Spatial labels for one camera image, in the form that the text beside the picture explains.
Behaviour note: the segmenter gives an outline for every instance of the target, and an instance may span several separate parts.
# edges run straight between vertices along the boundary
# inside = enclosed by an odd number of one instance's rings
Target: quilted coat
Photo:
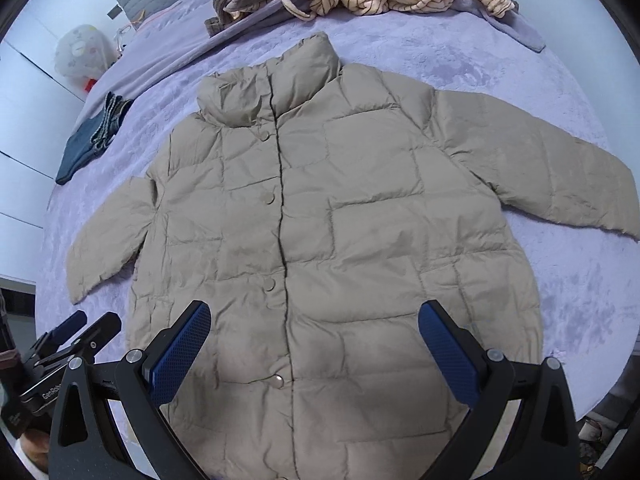
[[[630,171],[496,98],[342,65],[318,34],[203,79],[143,178],[71,247],[78,302],[137,256],[144,348],[191,300],[212,329],[165,413],[227,480],[417,480],[465,414],[417,330],[437,299],[538,362],[530,265],[501,204],[640,235]]]

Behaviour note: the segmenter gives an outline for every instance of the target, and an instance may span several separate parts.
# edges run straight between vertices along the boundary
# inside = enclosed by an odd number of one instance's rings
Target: snap button
[[[275,286],[276,286],[276,280],[274,280],[273,278],[264,279],[264,290],[266,290],[267,292],[269,292],[270,290],[273,290]]]
[[[261,200],[265,204],[271,204],[274,200],[276,200],[276,196],[271,191],[265,191],[260,195]]]
[[[284,386],[284,379],[279,375],[274,375],[269,378],[269,384],[274,388],[281,389]]]

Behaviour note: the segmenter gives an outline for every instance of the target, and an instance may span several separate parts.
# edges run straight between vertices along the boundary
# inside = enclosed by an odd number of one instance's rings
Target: jacket sleeve
[[[429,129],[503,204],[556,223],[640,237],[631,171],[597,146],[472,92],[436,91]]]
[[[136,254],[156,213],[156,194],[153,180],[130,178],[84,225],[66,257],[66,284],[73,304]]]

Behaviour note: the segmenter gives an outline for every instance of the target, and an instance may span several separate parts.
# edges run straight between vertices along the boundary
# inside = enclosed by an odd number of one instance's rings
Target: silver bolt
[[[76,368],[79,368],[82,366],[82,359],[79,357],[74,357],[73,359],[71,359],[71,361],[69,361],[69,368],[71,368],[72,370],[75,370]]]
[[[550,357],[549,359],[547,359],[546,365],[552,370],[560,369],[560,361],[558,361],[558,359],[556,359],[555,357]]]
[[[486,351],[486,356],[489,358],[489,361],[493,361],[494,363],[499,363],[504,359],[502,350],[498,350],[497,348],[489,348]]]
[[[130,350],[129,352],[127,352],[128,362],[137,363],[138,361],[140,361],[140,359],[142,359],[142,350],[138,350],[136,348],[135,350]]]

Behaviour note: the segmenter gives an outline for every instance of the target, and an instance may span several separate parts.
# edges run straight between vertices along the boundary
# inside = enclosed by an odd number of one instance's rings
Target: mattress
[[[181,20],[200,14],[212,16],[210,0],[180,0],[145,24],[126,56],[140,56],[140,64],[146,63],[146,44],[167,41],[172,31],[180,30]],[[250,33],[145,91],[107,152],[68,184],[54,189],[37,282],[38,333],[50,330],[77,308],[87,313],[89,322],[111,310],[126,324],[133,263],[78,306],[71,305],[65,259],[76,233],[126,178],[145,173],[171,129],[197,110],[196,88],[203,76],[279,56],[320,30],[329,35],[344,62],[402,73],[440,89],[485,92],[609,149],[580,87],[549,49],[536,54],[471,14],[389,12],[356,17],[337,9],[312,22],[292,20]],[[110,70],[117,69],[118,63]],[[515,210],[505,210],[505,215],[538,282],[544,354],[564,364],[576,417],[581,418],[616,382],[636,341],[640,247],[611,232],[549,224]],[[119,359],[125,351],[120,334],[98,357]]]

